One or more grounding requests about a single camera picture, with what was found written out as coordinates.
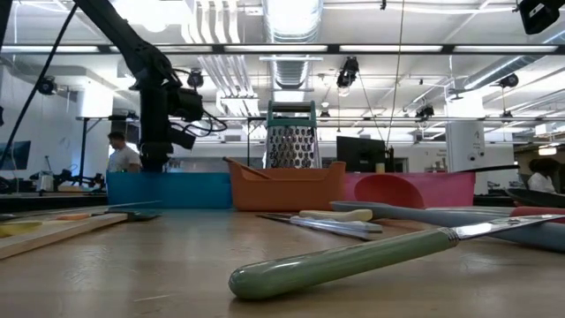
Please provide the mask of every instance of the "orange plastic bin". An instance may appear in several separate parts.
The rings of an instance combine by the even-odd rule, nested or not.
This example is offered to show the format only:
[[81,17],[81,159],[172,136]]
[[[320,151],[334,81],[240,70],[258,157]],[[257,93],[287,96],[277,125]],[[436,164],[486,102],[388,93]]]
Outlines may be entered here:
[[345,196],[345,163],[328,169],[265,169],[264,179],[230,163],[231,194],[239,211],[331,210]]

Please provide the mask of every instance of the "computer monitor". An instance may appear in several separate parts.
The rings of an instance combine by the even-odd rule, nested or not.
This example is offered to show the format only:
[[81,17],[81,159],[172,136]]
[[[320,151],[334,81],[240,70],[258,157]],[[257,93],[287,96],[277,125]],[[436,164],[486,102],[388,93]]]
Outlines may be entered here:
[[375,172],[377,163],[386,163],[383,140],[337,137],[337,161],[345,162],[348,172]]

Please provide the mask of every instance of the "metal grater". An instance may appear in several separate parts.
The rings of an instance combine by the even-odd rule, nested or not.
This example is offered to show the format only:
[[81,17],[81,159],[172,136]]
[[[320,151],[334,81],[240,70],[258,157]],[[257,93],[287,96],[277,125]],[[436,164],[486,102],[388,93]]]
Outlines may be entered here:
[[[275,117],[275,113],[306,117]],[[321,168],[314,102],[269,102],[266,168]]]

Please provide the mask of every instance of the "black robotic arm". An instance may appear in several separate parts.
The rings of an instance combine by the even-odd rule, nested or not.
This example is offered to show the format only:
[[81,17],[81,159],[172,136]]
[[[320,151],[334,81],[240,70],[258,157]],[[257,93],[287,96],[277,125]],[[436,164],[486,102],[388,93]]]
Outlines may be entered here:
[[141,39],[109,0],[74,0],[124,56],[139,91],[143,170],[162,171],[172,154],[172,143],[192,148],[195,137],[171,127],[169,115],[186,122],[201,120],[202,96],[182,88],[169,59],[154,45]]

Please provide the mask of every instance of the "man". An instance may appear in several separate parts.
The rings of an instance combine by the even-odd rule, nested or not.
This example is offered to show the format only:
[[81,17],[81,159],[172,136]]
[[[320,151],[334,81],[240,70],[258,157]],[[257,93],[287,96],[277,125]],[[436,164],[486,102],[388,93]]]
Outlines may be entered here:
[[114,148],[108,161],[108,172],[139,172],[141,160],[139,155],[125,144],[125,136],[121,132],[108,135],[109,144]]
[[551,177],[559,171],[561,164],[552,158],[534,160],[530,162],[530,170],[534,174],[528,180],[528,188],[532,191],[557,194]]

